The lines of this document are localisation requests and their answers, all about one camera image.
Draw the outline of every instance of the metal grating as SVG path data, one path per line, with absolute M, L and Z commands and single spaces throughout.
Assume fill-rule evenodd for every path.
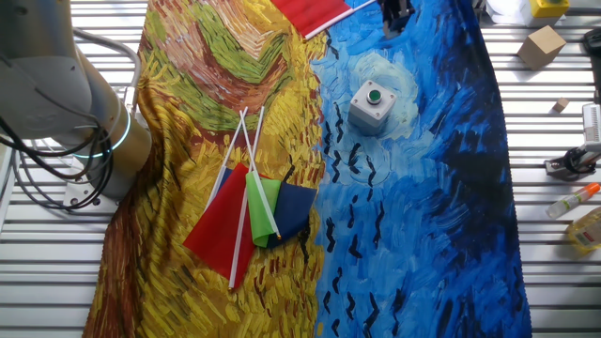
M 120 40 L 134 50 L 145 13 L 146 1 L 141 0 L 72 0 L 73 25 Z M 601 195 L 558 221 L 549 221 L 544 213 L 562 195 L 601 181 L 601 173 L 562 183 L 547 177 L 542 165 L 544 159 L 559 157 L 583 142 L 581 106 L 592 100 L 593 75 L 578 41 L 599 24 L 599 17 L 568 16 L 556 27 L 567 45 L 553 64 L 534 73 L 516 57 L 532 29 L 483 23 L 503 98 L 535 338 L 601 336 L 601 251 L 574 261 L 576 253 L 563 235 L 571 220 L 601 206 Z M 126 57 L 91 43 L 78 41 L 78 45 L 111 85 L 128 84 L 133 64 Z M 560 115 L 549 115 L 559 97 L 570 104 Z M 65 184 L 32 162 L 30 167 L 37 181 L 61 199 Z M 18 187 L 0 203 L 0 218 L 4 212 L 0 338 L 81 336 L 111 215 L 67 217 L 33 205 Z

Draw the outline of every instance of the white flag stick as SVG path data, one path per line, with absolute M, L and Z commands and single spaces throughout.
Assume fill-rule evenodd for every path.
M 246 116 L 246 110 L 244 110 L 242 119 Z M 253 159 L 254 159 L 254 154 L 256 152 L 256 147 L 259 142 L 259 133 L 261 132 L 261 124 L 263 122 L 263 113 L 264 112 L 265 112 L 265 107 L 261 107 L 261 116 L 259 117 L 259 125 L 256 128 L 256 135 L 254 136 L 254 145 L 252 148 L 250 148 L 248 150 Z M 232 269 L 229 272 L 228 288 L 230 290 L 234 289 L 234 285 L 236 284 L 236 272 L 238 271 L 238 260 L 239 260 L 239 256 L 240 256 L 240 244 L 242 242 L 242 230 L 244 229 L 244 219 L 246 218 L 246 205 L 247 204 L 248 204 L 248 194 L 246 192 L 246 188 L 244 188 L 244 196 L 242 197 L 240 216 L 238 218 L 238 232 L 236 234 L 236 246 L 234 247 L 234 256 L 232 257 Z
M 246 116 L 246 112 L 248 111 L 248 107 L 244 109 L 244 113 L 242 114 L 242 118 Z M 232 142 L 227 149 L 227 153 L 225 154 L 225 158 L 223 159 L 222 167 L 219 168 L 219 174 L 217 174 L 217 179 L 215 180 L 215 184 L 213 184 L 213 190 L 210 191 L 210 196 L 208 197 L 207 205 L 205 206 L 205 211 L 207 211 L 208 206 L 210 206 L 211 202 L 217 196 L 217 192 L 219 191 L 219 186 L 222 184 L 223 174 L 225 174 L 225 169 L 227 168 L 227 161 L 229 160 L 229 156 L 232 154 L 232 150 L 234 149 L 234 143 L 236 143 L 236 139 L 238 138 L 238 133 L 240 132 L 240 128 L 242 127 L 242 120 L 238 123 L 238 127 L 236 128 L 236 132 L 234 132 L 234 137 L 232 137 Z
M 248 131 L 246 130 L 246 123 L 242 121 L 242 130 L 244 131 L 244 138 L 246 139 L 247 147 L 251 147 L 251 141 L 248 138 Z M 254 158 L 251 156 L 251 167 L 254 168 L 251 173 L 253 174 L 253 180 L 256 182 L 257 189 L 259 191 L 259 197 L 261 198 L 261 204 L 267 213 L 267 217 L 270 220 L 271 230 L 277 235 L 278 239 L 282 239 L 282 235 L 280 235 L 280 230 L 278 229 L 277 224 L 275 223 L 275 219 L 273 218 L 273 213 L 271 212 L 270 203 L 267 201 L 267 196 L 265 195 L 265 191 L 263 190 L 263 185 L 261 184 L 261 177 L 259 177 L 259 173 L 256 171 L 256 164 L 254 163 Z

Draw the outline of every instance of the green flag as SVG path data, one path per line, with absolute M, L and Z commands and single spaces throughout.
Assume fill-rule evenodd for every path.
M 270 204 L 271 215 L 275 210 L 275 204 L 278 201 L 281 181 L 275 179 L 261 178 L 261 185 L 265 191 L 265 197 Z M 256 176 L 253 173 L 246 175 L 246 192 L 248 194 L 248 209 L 251 213 L 251 229 L 253 230 L 254 245 L 265 248 L 271 234 L 274 234 L 271 227 L 270 217 L 261 201 L 260 192 L 256 182 Z

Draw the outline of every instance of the green button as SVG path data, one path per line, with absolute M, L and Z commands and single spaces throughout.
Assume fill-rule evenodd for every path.
M 367 94 L 367 101 L 371 104 L 378 104 L 382 100 L 382 93 L 379 90 L 371 90 L 369 94 Z

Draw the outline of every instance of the blue painted area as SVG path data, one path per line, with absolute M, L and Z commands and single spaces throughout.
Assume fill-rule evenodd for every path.
M 371 5 L 313 63 L 327 166 L 317 323 L 322 337 L 529 337 L 507 133 L 470 1 L 412 4 L 400 37 L 383 38 Z M 378 137 L 347 124 L 367 79 L 398 96 Z

